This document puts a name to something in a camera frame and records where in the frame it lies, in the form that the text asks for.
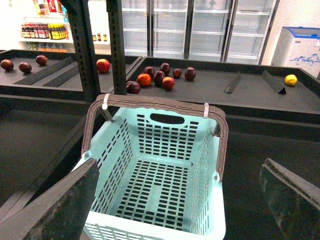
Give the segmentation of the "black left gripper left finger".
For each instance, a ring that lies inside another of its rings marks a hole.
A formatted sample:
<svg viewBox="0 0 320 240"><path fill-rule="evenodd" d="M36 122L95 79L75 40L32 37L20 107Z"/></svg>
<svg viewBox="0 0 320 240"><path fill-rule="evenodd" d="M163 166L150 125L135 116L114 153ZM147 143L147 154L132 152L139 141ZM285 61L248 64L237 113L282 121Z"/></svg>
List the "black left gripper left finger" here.
<svg viewBox="0 0 320 240"><path fill-rule="evenodd" d="M0 224L2 240L78 240L99 178L91 158Z"/></svg>

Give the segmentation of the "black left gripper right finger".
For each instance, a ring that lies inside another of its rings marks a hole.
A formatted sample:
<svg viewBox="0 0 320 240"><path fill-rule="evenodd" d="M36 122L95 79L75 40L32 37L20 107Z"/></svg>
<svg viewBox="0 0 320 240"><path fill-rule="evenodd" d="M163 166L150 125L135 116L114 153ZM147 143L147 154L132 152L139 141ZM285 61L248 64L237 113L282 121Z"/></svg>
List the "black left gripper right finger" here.
<svg viewBox="0 0 320 240"><path fill-rule="evenodd" d="M267 158L259 182L276 225L286 240L320 238L320 188Z"/></svg>

